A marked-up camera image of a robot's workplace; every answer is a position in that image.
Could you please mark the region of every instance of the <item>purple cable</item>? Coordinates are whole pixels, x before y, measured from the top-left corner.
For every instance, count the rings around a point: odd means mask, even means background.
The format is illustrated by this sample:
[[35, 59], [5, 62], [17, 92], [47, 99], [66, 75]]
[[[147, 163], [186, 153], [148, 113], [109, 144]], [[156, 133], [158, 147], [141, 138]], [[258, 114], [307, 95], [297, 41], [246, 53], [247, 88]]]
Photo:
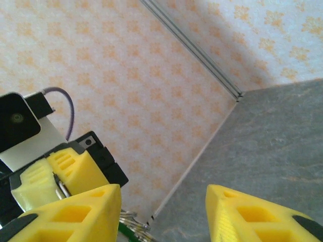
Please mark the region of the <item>purple cable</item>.
[[73, 100], [71, 98], [71, 96], [67, 93], [67, 91], [65, 91], [64, 89], [60, 88], [60, 87], [47, 87], [43, 89], [43, 94], [46, 95], [49, 92], [60, 92], [62, 93], [68, 100], [69, 104], [70, 104], [70, 111], [71, 111], [71, 118], [70, 118], [70, 125], [69, 125], [69, 129], [67, 131], [66, 134], [66, 140], [68, 141], [70, 139], [72, 130], [73, 130], [73, 126], [74, 126], [74, 117], [75, 117], [75, 111], [74, 111], [74, 104], [73, 104]]

